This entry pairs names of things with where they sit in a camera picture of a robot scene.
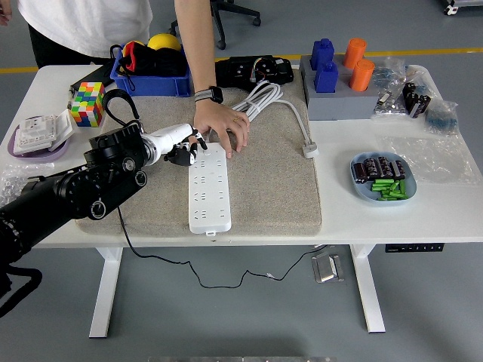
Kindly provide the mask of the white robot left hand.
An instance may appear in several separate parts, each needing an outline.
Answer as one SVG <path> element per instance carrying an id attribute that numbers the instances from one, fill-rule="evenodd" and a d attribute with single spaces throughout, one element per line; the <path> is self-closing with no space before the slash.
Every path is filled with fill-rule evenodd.
<path id="1" fill-rule="evenodd" d="M 196 160 L 198 145 L 208 149 L 203 136 L 191 124 L 178 124 L 144 134 L 143 141 L 148 154 L 146 166 L 156 163 L 162 155 L 164 161 L 191 166 Z"/>

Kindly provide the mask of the person's left hand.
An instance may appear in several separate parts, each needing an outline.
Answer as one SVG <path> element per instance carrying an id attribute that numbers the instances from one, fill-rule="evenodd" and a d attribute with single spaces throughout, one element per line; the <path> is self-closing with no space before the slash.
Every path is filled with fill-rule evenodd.
<path id="1" fill-rule="evenodd" d="M 214 130 L 227 158 L 231 158 L 233 154 L 228 132 L 235 136 L 237 152 L 248 145 L 250 121 L 246 114 L 212 100 L 199 100 L 195 103 L 194 128 L 200 133 Z"/>

